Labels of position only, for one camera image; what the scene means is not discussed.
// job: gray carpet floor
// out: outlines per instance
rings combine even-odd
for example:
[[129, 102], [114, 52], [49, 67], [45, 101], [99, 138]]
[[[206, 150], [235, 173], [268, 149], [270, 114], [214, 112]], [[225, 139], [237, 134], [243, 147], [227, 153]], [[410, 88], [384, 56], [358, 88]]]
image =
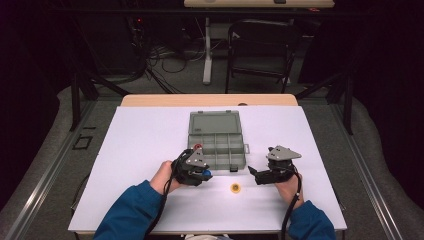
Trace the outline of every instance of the gray carpet floor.
[[[225, 84], [226, 61], [216, 54], [213, 62], [212, 83], [203, 85], [203, 61], [190, 61], [186, 68], [179, 72], [168, 73], [165, 70], [177, 70], [182, 63], [167, 59], [164, 66], [157, 64], [157, 74], [167, 83], [172, 84], [184, 93], [223, 93]], [[304, 86], [296, 84], [297, 74], [301, 67], [301, 57], [295, 62], [295, 69], [291, 76], [292, 83], [287, 93], [298, 93]], [[158, 84], [146, 76], [120, 86], [132, 93], [163, 94]], [[71, 219], [71, 205], [82, 179], [89, 174], [101, 147], [115, 109], [121, 98], [103, 86], [97, 86], [101, 94], [92, 111], [83, 123], [83, 127], [75, 134], [82, 137], [91, 137], [87, 149], [70, 149], [64, 157], [64, 163], [58, 169], [48, 194], [42, 204], [36, 209], [36, 214], [30, 219], [27, 228], [22, 234], [24, 239], [75, 239], [74, 234], [67, 231]], [[257, 81], [256, 78], [238, 78], [231, 82], [230, 93], [278, 93], [275, 81]], [[382, 220], [376, 212], [375, 205], [364, 187], [358, 172], [355, 155], [346, 140], [343, 127], [340, 126], [340, 117], [334, 109], [338, 105], [327, 105], [323, 99], [326, 89], [314, 93], [310, 98], [299, 101], [303, 107], [315, 137], [318, 149], [322, 156], [333, 187], [346, 210], [343, 211], [348, 230], [345, 239], [388, 239]], [[0, 238], [5, 239], [9, 230], [18, 219], [30, 198], [37, 183], [42, 179], [46, 169], [55, 161], [62, 144], [69, 136], [71, 126], [70, 89], [65, 89], [58, 95], [61, 107], [45, 143], [34, 159], [33, 164], [22, 180], [20, 186], [12, 196], [6, 207], [0, 213]], [[88, 105], [82, 98], [83, 106]], [[351, 138], [359, 147], [366, 164], [372, 173], [379, 190], [391, 212], [391, 216], [403, 239], [424, 239], [424, 213], [415, 206], [405, 195], [400, 185], [390, 175], [384, 163], [381, 152], [378, 131], [369, 118], [366, 109], [358, 101], [354, 101], [352, 113], [352, 127], [354, 135]], [[91, 236], [80, 236], [81, 239], [91, 239]]]

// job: yellow tape roll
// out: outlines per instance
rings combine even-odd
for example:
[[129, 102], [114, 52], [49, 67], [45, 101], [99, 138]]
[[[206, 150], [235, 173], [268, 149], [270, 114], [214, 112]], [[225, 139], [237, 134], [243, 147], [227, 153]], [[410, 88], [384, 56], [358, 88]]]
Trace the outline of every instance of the yellow tape roll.
[[231, 189], [231, 192], [233, 193], [239, 193], [241, 191], [241, 187], [238, 183], [231, 184], [230, 189]]

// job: white table surface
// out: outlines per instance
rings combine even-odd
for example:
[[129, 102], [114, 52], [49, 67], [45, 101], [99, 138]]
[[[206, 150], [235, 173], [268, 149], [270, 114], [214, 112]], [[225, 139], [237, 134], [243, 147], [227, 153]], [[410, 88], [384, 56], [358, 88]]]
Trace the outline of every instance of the white table surface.
[[[118, 107], [94, 163], [70, 231], [94, 232], [114, 201], [131, 185], [150, 180], [161, 162], [174, 160], [187, 148], [192, 111], [238, 110], [247, 165], [268, 169], [268, 147], [282, 145], [302, 154], [293, 162], [303, 175], [303, 191], [332, 221], [336, 230], [346, 222], [312, 136], [298, 106]], [[272, 185], [256, 185], [247, 167], [238, 173], [212, 171], [198, 187], [172, 192], [152, 233], [278, 232], [287, 205]], [[239, 193], [230, 191], [238, 183]]]

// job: blue jacket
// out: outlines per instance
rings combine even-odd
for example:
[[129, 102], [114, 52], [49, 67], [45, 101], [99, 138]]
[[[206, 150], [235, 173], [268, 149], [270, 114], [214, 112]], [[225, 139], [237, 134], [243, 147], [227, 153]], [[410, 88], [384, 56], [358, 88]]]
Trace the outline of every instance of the blue jacket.
[[[147, 180], [128, 188], [109, 209], [94, 239], [143, 239], [161, 198]], [[290, 220], [288, 234], [293, 239], [336, 239], [333, 224], [310, 201], [293, 210]]]

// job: dark background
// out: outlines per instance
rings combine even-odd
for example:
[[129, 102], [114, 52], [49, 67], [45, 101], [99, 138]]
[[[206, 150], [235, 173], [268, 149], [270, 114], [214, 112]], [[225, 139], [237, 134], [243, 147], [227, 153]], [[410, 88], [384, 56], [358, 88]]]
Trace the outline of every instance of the dark background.
[[[323, 80], [343, 69], [351, 54], [363, 56], [353, 74], [354, 96], [367, 107], [379, 130], [391, 173], [411, 199], [424, 208], [421, 153], [424, 12], [418, 1], [384, 2], [383, 5], [382, 1], [337, 1], [336, 9], [342, 10], [366, 12], [381, 7], [381, 21], [378, 27], [366, 31], [369, 22], [324, 22], [306, 54], [299, 81]], [[138, 65], [133, 50], [122, 44], [130, 41], [130, 35], [120, 34], [118, 38], [100, 41], [96, 37], [102, 32], [92, 34], [95, 44], [87, 46], [67, 17], [45, 14], [37, 1], [2, 1], [0, 10], [1, 126], [4, 129], [0, 207], [3, 207], [52, 126], [59, 107], [57, 93], [70, 85], [75, 69], [69, 53], [77, 56], [87, 68], [98, 71], [101, 66], [96, 56], [90, 54], [90, 48], [110, 48], [111, 43], [116, 43], [117, 47], [109, 51], [114, 58], [100, 56], [109, 60], [105, 69], [130, 74], [137, 71]], [[87, 18], [81, 21], [90, 22]], [[124, 20], [114, 21], [113, 27], [107, 21], [104, 18], [104, 22], [98, 23], [109, 26], [102, 31], [122, 33]], [[87, 31], [93, 29], [89, 24], [84, 26]], [[369, 48], [356, 53], [355, 43], [364, 34], [370, 36]], [[69, 37], [66, 44], [61, 41], [63, 36]]]

